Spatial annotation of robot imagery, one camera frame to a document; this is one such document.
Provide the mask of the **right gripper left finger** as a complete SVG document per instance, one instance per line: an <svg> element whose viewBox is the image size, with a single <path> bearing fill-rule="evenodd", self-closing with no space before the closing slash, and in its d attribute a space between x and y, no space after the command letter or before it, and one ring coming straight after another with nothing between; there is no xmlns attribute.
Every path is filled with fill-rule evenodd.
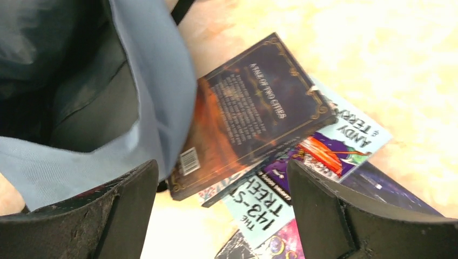
<svg viewBox="0 0 458 259"><path fill-rule="evenodd" d="M158 184L150 160L61 202L1 217L1 258L140 258Z"/></svg>

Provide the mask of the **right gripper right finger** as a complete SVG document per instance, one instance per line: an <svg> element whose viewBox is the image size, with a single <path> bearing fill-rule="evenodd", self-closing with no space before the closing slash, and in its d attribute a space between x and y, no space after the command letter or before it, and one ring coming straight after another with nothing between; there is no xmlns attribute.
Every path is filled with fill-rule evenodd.
<svg viewBox="0 0 458 259"><path fill-rule="evenodd" d="M457 219L373 199L296 160L287 177L307 258L457 258Z"/></svg>

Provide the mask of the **blue grey backpack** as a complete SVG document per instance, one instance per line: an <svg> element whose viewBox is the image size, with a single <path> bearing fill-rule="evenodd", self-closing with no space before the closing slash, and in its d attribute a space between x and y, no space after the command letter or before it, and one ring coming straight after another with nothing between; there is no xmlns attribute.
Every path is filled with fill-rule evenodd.
<svg viewBox="0 0 458 259"><path fill-rule="evenodd" d="M1 214L151 159L165 180L196 90L164 1L1 1Z"/></svg>

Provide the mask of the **dark orange thick book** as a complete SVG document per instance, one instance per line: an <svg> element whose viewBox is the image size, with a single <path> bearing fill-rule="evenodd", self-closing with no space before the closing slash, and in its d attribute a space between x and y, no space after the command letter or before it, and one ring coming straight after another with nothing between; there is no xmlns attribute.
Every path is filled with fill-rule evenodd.
<svg viewBox="0 0 458 259"><path fill-rule="evenodd" d="M184 200L336 122L276 33L199 78L194 118L171 197Z"/></svg>

